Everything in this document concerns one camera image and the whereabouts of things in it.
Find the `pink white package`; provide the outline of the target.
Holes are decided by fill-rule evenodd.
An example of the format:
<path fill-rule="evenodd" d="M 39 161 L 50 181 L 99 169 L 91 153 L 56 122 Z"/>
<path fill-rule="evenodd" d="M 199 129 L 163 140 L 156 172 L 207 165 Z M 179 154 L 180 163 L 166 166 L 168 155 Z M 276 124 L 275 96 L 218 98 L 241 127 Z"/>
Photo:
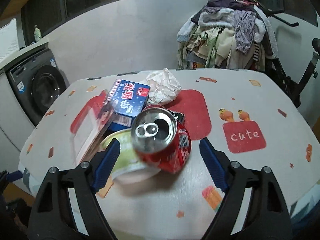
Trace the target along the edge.
<path fill-rule="evenodd" d="M 114 120 L 114 107 L 108 90 L 89 99 L 70 126 L 72 161 L 78 165 L 92 151 L 95 141 Z"/>

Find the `cream instant noodle cup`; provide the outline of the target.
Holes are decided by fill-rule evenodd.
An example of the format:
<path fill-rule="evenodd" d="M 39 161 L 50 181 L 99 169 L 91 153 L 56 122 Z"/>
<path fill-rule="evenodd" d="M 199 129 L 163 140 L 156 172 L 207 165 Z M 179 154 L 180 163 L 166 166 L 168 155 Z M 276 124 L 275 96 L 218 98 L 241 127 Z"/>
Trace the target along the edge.
<path fill-rule="evenodd" d="M 112 139 L 120 142 L 120 154 L 111 172 L 113 181 L 129 185 L 147 180 L 160 172 L 160 169 L 140 160 L 132 147 L 131 129 L 117 131 L 107 136 L 100 143 L 100 149 L 105 150 Z"/>

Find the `crushed red soda can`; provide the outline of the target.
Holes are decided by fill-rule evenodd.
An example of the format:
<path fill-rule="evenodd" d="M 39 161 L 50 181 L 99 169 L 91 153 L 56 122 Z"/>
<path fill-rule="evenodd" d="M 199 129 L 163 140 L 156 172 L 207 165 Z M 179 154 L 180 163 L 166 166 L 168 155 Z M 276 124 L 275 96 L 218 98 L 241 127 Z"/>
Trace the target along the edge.
<path fill-rule="evenodd" d="M 131 126 L 132 147 L 141 161 L 176 174 L 185 166 L 191 152 L 187 129 L 167 109 L 145 107 Z"/>

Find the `blue cardboard box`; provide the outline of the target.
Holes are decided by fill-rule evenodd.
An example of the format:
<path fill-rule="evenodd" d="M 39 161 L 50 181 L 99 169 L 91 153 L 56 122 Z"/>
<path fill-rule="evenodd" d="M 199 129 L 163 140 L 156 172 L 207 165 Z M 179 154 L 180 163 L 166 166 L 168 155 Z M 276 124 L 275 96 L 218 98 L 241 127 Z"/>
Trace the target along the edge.
<path fill-rule="evenodd" d="M 115 115 L 108 129 L 117 132 L 130 128 L 135 117 L 146 106 L 149 92 L 148 85 L 116 79 L 107 98 Z"/>

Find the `white tissue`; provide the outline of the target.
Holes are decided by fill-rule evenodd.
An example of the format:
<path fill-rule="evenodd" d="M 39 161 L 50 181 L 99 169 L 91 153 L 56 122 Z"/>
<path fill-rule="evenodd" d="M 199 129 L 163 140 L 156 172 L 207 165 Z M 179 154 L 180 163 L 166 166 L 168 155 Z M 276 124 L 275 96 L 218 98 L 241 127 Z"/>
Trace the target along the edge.
<path fill-rule="evenodd" d="M 144 83 L 150 87 L 149 104 L 162 106 L 169 104 L 182 90 L 179 81 L 167 68 L 151 72 L 145 78 Z"/>

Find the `dark grey washing machine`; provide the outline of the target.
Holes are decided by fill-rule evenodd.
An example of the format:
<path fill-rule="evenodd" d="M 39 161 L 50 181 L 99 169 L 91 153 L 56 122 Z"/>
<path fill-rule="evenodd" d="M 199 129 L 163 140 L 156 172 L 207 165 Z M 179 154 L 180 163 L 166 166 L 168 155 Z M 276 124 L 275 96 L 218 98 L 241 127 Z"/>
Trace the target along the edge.
<path fill-rule="evenodd" d="M 34 126 L 68 87 L 53 52 L 45 45 L 13 59 L 4 70 L 17 101 Z"/>

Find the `white perforated basket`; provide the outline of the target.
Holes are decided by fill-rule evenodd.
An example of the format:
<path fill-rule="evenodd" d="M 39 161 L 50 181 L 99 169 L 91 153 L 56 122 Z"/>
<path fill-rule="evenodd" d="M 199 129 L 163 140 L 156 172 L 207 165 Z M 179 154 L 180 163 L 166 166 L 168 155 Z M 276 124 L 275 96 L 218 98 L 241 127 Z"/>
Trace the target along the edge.
<path fill-rule="evenodd" d="M 16 18 L 3 27 L 0 31 L 0 61 L 19 50 Z"/>

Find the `black exercise bike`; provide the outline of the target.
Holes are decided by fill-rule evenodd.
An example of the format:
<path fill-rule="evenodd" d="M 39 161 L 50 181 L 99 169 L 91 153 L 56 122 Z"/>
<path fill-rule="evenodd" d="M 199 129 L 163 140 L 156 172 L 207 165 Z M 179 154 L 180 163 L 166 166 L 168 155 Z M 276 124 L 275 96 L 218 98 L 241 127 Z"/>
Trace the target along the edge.
<path fill-rule="evenodd" d="M 295 82 L 302 78 L 319 37 L 319 0 L 258 0 L 270 18 L 285 73 Z"/>

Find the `green soap bottle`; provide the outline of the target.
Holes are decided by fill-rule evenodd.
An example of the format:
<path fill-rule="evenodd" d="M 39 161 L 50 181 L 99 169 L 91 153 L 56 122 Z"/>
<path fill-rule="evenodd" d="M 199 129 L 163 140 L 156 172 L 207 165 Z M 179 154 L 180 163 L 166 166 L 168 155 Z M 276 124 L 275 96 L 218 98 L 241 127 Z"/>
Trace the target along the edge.
<path fill-rule="evenodd" d="M 34 40 L 35 42 L 39 42 L 42 39 L 42 34 L 37 25 L 34 26 Z"/>

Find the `pile of clothes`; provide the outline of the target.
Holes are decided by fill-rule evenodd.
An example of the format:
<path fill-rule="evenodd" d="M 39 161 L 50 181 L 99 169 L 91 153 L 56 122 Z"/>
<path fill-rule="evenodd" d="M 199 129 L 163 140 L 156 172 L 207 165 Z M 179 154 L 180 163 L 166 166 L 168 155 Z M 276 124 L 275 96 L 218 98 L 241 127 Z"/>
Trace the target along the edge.
<path fill-rule="evenodd" d="M 177 33 L 178 69 L 226 68 L 265 72 L 278 58 L 272 24 L 258 3 L 209 0 Z"/>

